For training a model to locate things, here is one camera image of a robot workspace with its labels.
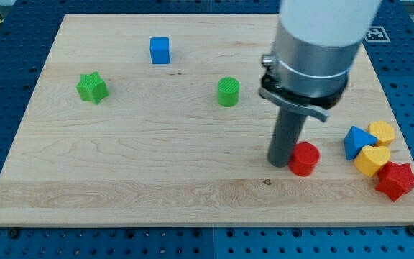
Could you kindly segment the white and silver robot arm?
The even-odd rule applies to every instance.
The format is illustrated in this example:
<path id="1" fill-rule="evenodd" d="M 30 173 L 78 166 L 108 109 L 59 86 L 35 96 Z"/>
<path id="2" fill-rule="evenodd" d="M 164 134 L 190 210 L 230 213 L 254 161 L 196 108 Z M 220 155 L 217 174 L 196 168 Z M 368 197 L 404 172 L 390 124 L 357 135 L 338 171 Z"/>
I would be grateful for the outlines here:
<path id="1" fill-rule="evenodd" d="M 322 122 L 341 98 L 380 0 L 282 0 L 259 94 L 281 120 Z"/>

